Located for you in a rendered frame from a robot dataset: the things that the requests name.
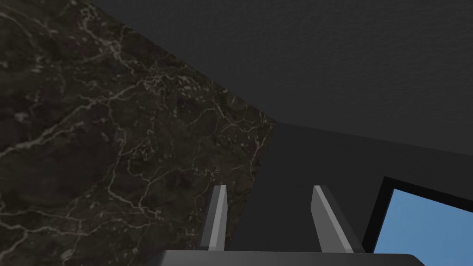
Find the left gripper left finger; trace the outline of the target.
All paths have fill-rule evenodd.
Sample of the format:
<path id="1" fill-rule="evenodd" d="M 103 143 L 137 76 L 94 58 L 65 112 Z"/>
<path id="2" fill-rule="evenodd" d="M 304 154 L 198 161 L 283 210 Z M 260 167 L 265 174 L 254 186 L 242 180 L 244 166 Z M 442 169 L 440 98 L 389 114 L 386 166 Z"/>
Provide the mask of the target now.
<path id="1" fill-rule="evenodd" d="M 225 185 L 212 189 L 200 239 L 200 249 L 223 251 L 225 247 L 227 194 Z"/>

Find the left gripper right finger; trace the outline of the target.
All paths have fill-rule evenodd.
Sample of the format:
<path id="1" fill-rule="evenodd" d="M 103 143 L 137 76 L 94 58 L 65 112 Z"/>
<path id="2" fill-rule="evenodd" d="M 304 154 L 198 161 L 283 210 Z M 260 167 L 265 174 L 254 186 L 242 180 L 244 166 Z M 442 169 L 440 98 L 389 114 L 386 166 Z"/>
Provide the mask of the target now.
<path id="1" fill-rule="evenodd" d="M 327 186 L 313 187 L 310 210 L 322 252 L 365 253 L 365 249 Z"/>

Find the black framed window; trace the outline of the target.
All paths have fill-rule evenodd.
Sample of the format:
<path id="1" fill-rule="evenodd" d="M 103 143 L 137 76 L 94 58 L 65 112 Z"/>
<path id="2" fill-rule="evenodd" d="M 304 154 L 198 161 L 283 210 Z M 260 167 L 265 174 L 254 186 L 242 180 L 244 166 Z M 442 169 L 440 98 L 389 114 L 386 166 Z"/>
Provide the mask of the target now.
<path id="1" fill-rule="evenodd" d="M 362 246 L 425 266 L 473 266 L 473 200 L 384 177 Z"/>

